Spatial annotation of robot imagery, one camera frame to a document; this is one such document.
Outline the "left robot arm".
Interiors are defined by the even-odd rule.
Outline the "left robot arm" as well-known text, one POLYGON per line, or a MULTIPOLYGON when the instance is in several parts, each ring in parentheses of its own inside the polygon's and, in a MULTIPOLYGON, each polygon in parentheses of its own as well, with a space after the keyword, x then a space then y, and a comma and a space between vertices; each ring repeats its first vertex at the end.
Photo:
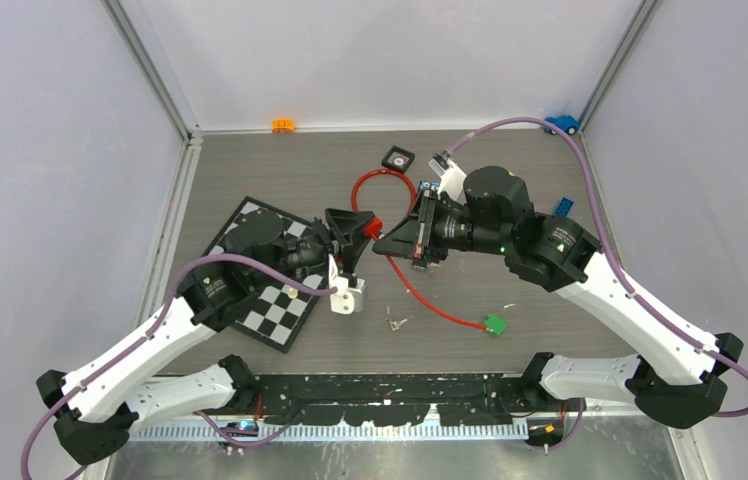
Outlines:
POLYGON ((96 463, 131 435, 184 414, 227 408, 248 412, 259 383, 230 355, 195 374, 155 382, 164 366, 244 320, 264 289, 326 297, 332 311, 360 310, 355 268, 381 227, 370 211, 329 209, 299 237, 277 213, 242 214, 218 241, 219 252, 186 265, 162 307, 97 359, 71 372, 50 370, 36 382, 63 449, 80 465, 96 463))

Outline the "black square framed box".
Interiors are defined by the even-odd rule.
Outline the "black square framed box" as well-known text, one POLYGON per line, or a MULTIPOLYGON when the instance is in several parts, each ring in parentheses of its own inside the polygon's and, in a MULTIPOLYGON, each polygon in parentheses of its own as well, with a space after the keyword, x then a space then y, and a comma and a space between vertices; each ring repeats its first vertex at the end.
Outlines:
POLYGON ((393 145, 381 160, 385 169, 405 174, 415 160, 416 155, 402 147, 393 145))

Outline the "silver keys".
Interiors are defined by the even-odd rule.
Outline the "silver keys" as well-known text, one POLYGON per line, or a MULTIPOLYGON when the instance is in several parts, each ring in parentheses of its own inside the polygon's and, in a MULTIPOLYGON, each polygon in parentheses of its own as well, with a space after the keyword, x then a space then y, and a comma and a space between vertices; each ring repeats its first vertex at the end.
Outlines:
POLYGON ((411 319, 412 319, 412 316, 408 316, 408 317, 401 317, 400 315, 395 316, 392 314, 391 307, 390 306, 386 307, 384 321, 392 332, 396 332, 400 330, 401 327, 405 325, 411 319))

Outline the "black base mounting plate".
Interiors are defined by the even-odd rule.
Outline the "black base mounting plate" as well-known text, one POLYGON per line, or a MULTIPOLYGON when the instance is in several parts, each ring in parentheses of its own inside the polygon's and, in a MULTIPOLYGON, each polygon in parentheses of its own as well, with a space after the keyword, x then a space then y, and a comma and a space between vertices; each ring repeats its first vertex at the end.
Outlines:
POLYGON ((354 427, 416 426, 435 414, 441 425, 456 427, 504 425, 539 413, 560 421, 578 410, 576 400, 530 398, 516 375, 432 373, 261 375, 243 400, 209 412, 260 413, 276 426, 354 427))

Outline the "dark green cube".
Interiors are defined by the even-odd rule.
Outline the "dark green cube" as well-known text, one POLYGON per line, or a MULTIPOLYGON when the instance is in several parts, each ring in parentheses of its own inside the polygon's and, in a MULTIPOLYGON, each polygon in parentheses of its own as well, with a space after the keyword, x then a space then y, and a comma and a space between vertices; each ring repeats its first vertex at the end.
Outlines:
POLYGON ((483 320, 486 332, 493 338, 497 338, 504 333, 508 324, 497 314, 489 314, 483 320))

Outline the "black white checkerboard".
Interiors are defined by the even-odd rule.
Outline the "black white checkerboard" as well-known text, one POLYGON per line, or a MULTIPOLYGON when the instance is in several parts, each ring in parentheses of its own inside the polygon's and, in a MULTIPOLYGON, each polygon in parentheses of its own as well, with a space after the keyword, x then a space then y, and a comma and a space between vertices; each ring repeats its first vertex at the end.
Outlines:
MULTIPOLYGON (((246 196, 216 233, 203 254, 222 253, 222 237, 238 226, 242 216, 257 210, 273 212, 281 219, 284 239, 289 243, 312 233, 310 221, 246 196)), ((273 280, 261 290, 252 308, 242 318, 235 320, 231 328, 277 351, 287 353, 318 301, 317 297, 303 292, 292 298, 289 291, 288 285, 273 280)))

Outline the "blue toy car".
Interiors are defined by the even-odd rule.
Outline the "blue toy car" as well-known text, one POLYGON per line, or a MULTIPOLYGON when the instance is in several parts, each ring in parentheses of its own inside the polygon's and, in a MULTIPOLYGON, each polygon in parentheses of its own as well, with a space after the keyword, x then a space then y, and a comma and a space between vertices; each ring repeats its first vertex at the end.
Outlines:
POLYGON ((545 118, 545 121, 569 136, 576 135, 580 131, 580 122, 571 115, 549 116, 545 118))

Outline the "red cable lock chrome cylinder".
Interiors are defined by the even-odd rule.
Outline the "red cable lock chrome cylinder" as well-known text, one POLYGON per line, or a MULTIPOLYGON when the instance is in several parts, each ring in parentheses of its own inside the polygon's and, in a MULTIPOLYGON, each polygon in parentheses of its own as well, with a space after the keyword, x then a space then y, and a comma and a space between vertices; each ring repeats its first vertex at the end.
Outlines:
POLYGON ((372 211, 386 227, 395 226, 413 207, 418 195, 413 182, 403 173, 381 168, 363 174, 353 185, 353 211, 372 211))

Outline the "small black cable padlock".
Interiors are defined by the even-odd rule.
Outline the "small black cable padlock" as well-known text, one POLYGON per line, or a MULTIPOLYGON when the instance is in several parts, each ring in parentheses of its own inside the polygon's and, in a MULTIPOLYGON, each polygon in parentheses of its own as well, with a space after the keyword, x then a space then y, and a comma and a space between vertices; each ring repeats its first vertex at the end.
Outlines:
POLYGON ((425 261, 419 259, 413 259, 411 261, 411 268, 415 271, 432 274, 436 269, 440 267, 438 262, 425 261))

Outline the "blue lego brick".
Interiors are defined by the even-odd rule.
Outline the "blue lego brick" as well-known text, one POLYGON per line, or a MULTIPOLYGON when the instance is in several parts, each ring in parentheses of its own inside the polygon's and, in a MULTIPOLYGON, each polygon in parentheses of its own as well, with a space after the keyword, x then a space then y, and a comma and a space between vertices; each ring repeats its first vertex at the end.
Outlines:
POLYGON ((574 201, 568 197, 562 197, 557 203, 553 215, 566 217, 571 212, 574 205, 574 201))

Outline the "orange toy car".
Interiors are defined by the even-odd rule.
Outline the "orange toy car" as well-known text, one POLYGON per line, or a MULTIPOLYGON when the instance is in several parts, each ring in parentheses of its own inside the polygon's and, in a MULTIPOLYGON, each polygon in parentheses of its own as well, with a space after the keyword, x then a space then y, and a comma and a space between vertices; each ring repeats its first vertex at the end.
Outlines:
POLYGON ((274 134, 287 134, 296 131, 295 121, 291 118, 275 118, 271 123, 271 132, 274 134))

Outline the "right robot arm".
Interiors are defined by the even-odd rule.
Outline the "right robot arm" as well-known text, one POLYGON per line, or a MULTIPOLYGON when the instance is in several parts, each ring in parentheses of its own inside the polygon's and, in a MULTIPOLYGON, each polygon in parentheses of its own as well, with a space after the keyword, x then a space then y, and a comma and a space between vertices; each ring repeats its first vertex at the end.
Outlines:
POLYGON ((471 172, 465 199, 425 192, 375 244, 379 255, 438 263, 452 250, 498 255, 519 279, 559 295, 597 318, 632 348, 628 356, 533 356, 516 383, 534 410, 592 398, 634 405, 664 425, 686 429, 717 414, 730 362, 743 348, 733 334, 701 330, 659 301, 622 283, 600 241, 577 222, 535 210, 525 182, 498 166, 471 172))

